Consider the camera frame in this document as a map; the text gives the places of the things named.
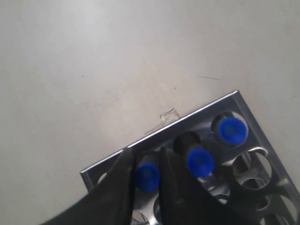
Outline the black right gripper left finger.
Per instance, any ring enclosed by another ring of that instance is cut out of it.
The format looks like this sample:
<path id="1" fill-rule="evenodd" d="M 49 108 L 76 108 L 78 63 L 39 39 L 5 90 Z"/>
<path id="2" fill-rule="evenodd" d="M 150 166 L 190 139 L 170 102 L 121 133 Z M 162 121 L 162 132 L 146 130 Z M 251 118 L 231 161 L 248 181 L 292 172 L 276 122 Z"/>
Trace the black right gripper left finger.
<path id="1" fill-rule="evenodd" d="M 44 225 L 129 225 L 135 198 L 134 150 L 124 150 L 102 181 Z"/>

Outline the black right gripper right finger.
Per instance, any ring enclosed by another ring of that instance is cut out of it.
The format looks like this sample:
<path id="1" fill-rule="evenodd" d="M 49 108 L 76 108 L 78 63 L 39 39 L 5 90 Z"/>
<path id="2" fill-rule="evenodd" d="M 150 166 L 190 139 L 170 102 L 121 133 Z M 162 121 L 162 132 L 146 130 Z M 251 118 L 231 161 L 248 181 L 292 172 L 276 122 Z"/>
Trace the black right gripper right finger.
<path id="1" fill-rule="evenodd" d="M 164 225 L 256 225 L 257 222 L 220 203 L 185 167 L 181 156 L 161 148 L 159 204 Z"/>

